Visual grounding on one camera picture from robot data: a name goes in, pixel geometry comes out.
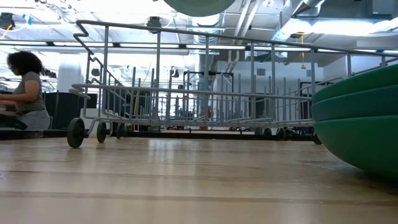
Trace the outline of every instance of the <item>floor plank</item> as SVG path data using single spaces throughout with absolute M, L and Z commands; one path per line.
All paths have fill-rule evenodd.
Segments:
M 397 223 L 396 184 L 312 142 L 0 142 L 1 223 Z

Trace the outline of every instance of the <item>gray t-shirt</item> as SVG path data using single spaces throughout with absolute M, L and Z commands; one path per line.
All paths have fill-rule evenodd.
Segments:
M 13 94 L 24 94 L 25 93 L 25 82 L 28 80 L 35 80 L 39 83 L 40 88 L 37 92 L 37 98 L 32 102 L 16 102 L 17 112 L 20 113 L 28 113 L 31 111 L 37 110 L 45 110 L 45 104 L 43 100 L 43 91 L 42 91 L 42 81 L 40 80 L 39 74 L 35 72 L 28 72 L 22 76 L 22 80 L 19 83 L 18 87 L 14 90 Z

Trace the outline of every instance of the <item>fluorescent light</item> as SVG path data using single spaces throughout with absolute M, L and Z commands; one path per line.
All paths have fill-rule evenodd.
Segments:
M 398 54 L 398 50 L 385 50 L 383 51 L 385 54 Z
M 211 50 L 244 50 L 244 49 L 246 49 L 246 46 L 210 45 L 209 49 L 211 49 Z
M 254 50 L 257 51 L 271 51 L 271 47 L 254 47 Z M 275 51 L 278 52 L 309 52 L 311 51 L 310 48 L 303 48 L 303 47 L 275 47 Z
M 4 44 L 4 45 L 47 45 L 46 42 L 40 42 L 40 41 L 12 41 L 12 40 L 3 40 L 3 41 L 0 41 L 0 44 Z
M 206 49 L 206 45 L 203 44 L 188 44 L 188 49 Z M 209 45 L 210 50 L 244 50 L 246 46 L 236 45 Z
M 120 47 L 136 47 L 136 48 L 156 48 L 157 44 L 120 44 Z M 161 44 L 160 48 L 163 49 L 177 49 L 178 44 Z
M 79 42 L 54 42 L 56 46 L 68 46 L 68 47 L 82 47 Z M 105 43 L 92 43 L 92 42 L 85 42 L 87 47 L 104 47 Z
M 371 52 L 371 53 L 374 53 L 377 51 L 377 50 L 362 50 L 362 49 L 355 49 L 355 50 L 360 51 L 360 52 Z
M 323 50 L 323 49 L 318 49 L 317 50 L 319 53 L 344 53 L 344 52 L 339 52 L 337 50 Z

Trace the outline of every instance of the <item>green bowl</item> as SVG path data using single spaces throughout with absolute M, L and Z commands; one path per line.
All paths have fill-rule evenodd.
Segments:
M 398 85 L 350 93 L 311 107 L 315 121 L 398 114 Z
M 373 174 L 398 179 L 398 115 L 320 121 L 314 128 L 336 157 Z
M 398 85 L 398 65 L 391 65 L 334 83 L 312 97 L 312 104 L 336 96 L 370 90 L 385 86 Z

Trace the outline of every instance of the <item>woman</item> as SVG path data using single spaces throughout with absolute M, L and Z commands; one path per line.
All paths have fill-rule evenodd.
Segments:
M 30 52 L 9 54 L 7 64 L 11 71 L 21 76 L 21 82 L 12 95 L 0 95 L 0 105 L 15 106 L 17 117 L 27 125 L 27 130 L 46 130 L 50 116 L 45 109 L 40 72 L 40 59 Z

